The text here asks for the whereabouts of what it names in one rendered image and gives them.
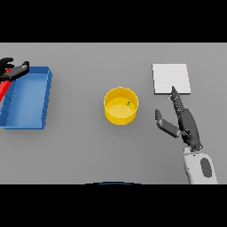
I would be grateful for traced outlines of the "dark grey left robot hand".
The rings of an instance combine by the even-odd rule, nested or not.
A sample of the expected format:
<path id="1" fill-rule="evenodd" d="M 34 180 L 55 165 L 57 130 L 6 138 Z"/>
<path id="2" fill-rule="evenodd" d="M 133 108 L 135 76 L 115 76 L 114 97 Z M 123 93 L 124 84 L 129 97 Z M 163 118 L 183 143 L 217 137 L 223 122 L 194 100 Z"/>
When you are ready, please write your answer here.
<path id="1" fill-rule="evenodd" d="M 13 58 L 0 59 L 0 82 L 15 81 L 29 72 L 28 61 L 18 67 L 15 67 L 12 62 Z"/>

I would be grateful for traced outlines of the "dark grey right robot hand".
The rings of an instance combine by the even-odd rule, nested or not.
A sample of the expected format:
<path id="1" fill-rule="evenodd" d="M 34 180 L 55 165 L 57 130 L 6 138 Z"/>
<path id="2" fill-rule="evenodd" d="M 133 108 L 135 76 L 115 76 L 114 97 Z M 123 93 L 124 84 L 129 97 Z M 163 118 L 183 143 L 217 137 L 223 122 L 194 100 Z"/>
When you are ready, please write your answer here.
<path id="1" fill-rule="evenodd" d="M 165 120 L 160 111 L 156 109 L 155 120 L 157 127 L 173 138 L 181 137 L 183 142 L 190 146 L 193 151 L 199 151 L 203 148 L 203 145 L 200 142 L 200 134 L 196 121 L 190 110 L 184 107 L 184 103 L 175 87 L 172 87 L 170 100 L 176 112 L 178 125 L 176 126 Z"/>

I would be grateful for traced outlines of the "red beaker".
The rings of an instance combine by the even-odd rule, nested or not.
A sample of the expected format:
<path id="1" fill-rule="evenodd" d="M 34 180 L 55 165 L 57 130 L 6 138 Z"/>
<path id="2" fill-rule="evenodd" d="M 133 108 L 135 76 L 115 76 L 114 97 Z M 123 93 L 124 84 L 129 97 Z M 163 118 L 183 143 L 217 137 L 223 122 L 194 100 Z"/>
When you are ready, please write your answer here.
<path id="1" fill-rule="evenodd" d="M 0 75 L 0 102 L 2 101 L 10 85 L 11 85 L 11 81 L 9 79 L 3 80 L 2 76 Z"/>

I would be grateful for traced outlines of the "pale square measuring scale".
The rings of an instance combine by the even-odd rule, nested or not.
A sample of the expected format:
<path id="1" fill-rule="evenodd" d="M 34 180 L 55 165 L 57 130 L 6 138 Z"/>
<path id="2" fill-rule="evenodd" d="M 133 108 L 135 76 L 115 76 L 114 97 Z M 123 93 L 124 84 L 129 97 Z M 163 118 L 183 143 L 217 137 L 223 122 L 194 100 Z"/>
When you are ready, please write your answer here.
<path id="1" fill-rule="evenodd" d="M 191 86 L 186 64 L 152 64 L 155 95 L 168 95 L 175 87 L 179 94 L 189 95 Z"/>

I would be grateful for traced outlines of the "yellow bowl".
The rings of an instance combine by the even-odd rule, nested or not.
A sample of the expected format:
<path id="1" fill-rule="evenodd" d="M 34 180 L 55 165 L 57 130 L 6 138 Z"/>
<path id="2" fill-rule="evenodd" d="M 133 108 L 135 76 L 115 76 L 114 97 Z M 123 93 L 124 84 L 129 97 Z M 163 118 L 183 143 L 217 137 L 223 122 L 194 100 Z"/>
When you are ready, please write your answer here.
<path id="1" fill-rule="evenodd" d="M 116 87 L 106 93 L 103 106 L 105 116 L 112 124 L 126 126 L 137 115 L 138 97 L 129 88 Z"/>

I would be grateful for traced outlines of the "blue tray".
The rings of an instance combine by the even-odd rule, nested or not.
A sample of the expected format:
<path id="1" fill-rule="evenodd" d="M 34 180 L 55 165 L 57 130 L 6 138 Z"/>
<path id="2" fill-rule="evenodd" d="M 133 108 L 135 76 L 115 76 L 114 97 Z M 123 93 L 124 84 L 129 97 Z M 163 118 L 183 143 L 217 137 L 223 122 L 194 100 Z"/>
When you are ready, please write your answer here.
<path id="1" fill-rule="evenodd" d="M 49 67 L 30 67 L 11 82 L 0 109 L 0 128 L 44 129 L 52 73 Z"/>

